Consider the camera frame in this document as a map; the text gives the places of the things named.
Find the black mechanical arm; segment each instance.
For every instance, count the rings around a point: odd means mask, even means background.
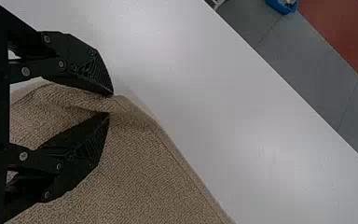
[[[7,50],[19,59],[9,60]],[[74,189],[99,163],[109,115],[100,113],[37,150],[9,143],[9,85],[34,77],[113,94],[98,50],[72,35],[37,32],[0,6],[0,224]],[[7,183],[7,171],[17,174]]]

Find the red floor mat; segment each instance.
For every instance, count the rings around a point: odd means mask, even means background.
[[[358,0],[302,0],[299,11],[358,72]]]

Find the beige towel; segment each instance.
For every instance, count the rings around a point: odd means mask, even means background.
[[[111,117],[99,166],[73,191],[8,223],[233,223],[167,134],[125,97],[51,83],[13,96],[10,142],[30,149],[96,111]]]

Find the white surface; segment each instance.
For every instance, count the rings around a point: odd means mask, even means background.
[[[358,223],[358,154],[202,1],[2,1],[103,55],[238,223]]]

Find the blue object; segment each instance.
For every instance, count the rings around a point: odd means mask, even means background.
[[[296,1],[292,6],[287,7],[285,4],[282,4],[279,0],[266,0],[267,4],[275,8],[275,10],[281,12],[283,15],[287,15],[291,12],[296,12],[298,9],[298,1]]]

